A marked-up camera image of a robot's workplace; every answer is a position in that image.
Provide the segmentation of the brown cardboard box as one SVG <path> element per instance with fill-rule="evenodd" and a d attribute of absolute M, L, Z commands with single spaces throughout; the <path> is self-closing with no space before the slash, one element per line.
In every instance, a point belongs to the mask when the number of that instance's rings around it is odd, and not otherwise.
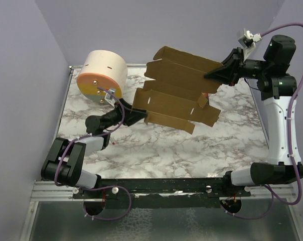
<path fill-rule="evenodd" d="M 146 65 L 142 88 L 135 92 L 132 107 L 146 110 L 146 124 L 153 123 L 193 133 L 195 123 L 212 127 L 220 110 L 200 105 L 202 93 L 215 94 L 220 83 L 204 75 L 219 67 L 216 62 L 168 46 L 161 47 Z"/>

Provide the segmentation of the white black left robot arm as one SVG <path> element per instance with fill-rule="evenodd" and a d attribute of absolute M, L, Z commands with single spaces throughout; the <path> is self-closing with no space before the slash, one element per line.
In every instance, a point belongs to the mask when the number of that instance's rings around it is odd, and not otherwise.
<path fill-rule="evenodd" d="M 83 170 L 84 157 L 107 148 L 111 133 L 147 117 L 146 110 L 132 107 L 124 99 L 114 105 L 114 110 L 104 115 L 91 115 L 85 121 L 87 135 L 68 140 L 55 138 L 41 169 L 41 177 L 54 181 L 57 186 L 84 188 L 91 198 L 101 194 L 97 174 Z"/>

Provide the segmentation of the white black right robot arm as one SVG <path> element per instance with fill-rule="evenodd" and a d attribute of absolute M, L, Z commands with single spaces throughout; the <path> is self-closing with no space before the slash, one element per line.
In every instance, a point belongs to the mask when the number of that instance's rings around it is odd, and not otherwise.
<path fill-rule="evenodd" d="M 303 178 L 303 165 L 296 148 L 294 112 L 291 101 L 297 89 L 296 79 L 287 74 L 296 51 L 293 38 L 272 36 L 263 60 L 248 59 L 261 40 L 259 34 L 239 38 L 235 48 L 222 62 L 222 67 L 205 74 L 205 78 L 234 86 L 240 78 L 257 80 L 257 88 L 267 112 L 268 155 L 265 163 L 253 163 L 249 168 L 232 171 L 230 179 L 221 184 L 226 196 L 233 196 L 240 186 L 289 184 Z"/>

